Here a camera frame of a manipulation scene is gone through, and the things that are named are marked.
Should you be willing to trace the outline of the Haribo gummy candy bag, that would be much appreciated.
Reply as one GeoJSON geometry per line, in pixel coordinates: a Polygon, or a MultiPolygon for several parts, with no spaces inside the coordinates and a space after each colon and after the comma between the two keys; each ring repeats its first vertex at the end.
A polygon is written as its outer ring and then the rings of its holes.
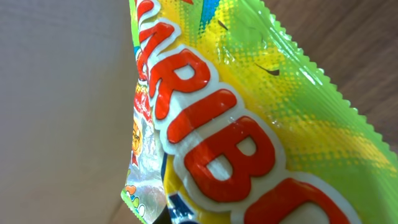
{"type": "Polygon", "coordinates": [[[262,1],[129,5],[141,222],[397,222],[396,154],[262,1]]]}

